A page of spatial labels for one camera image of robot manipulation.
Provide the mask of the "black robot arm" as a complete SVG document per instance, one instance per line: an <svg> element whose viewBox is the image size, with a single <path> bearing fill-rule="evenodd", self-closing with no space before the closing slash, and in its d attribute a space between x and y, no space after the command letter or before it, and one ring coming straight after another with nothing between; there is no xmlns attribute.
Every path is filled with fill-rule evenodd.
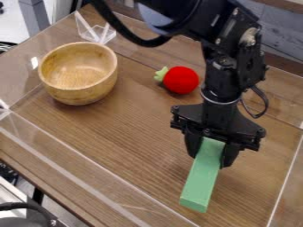
<svg viewBox="0 0 303 227"><path fill-rule="evenodd" d="M265 94L256 84L265 80L261 25L236 0L134 0L141 17L160 35L184 35L201 43L205 76L204 101L172 107L171 127L184 134L187 152L197 155L207 138L224 142L220 166L229 167L237 154L256 151L267 135L255 123L263 113L241 113L243 93Z"/></svg>

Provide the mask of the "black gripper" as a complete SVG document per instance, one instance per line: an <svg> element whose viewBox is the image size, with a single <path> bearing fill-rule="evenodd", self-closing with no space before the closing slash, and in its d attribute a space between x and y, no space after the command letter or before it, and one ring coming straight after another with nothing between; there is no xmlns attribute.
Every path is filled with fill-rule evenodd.
<svg viewBox="0 0 303 227"><path fill-rule="evenodd" d="M236 104L220 106L208 101L171 108L171 127L184 134L188 155L195 158L205 137L224 142L220 168L232 166L240 150L259 150L265 129L248 120Z"/></svg>

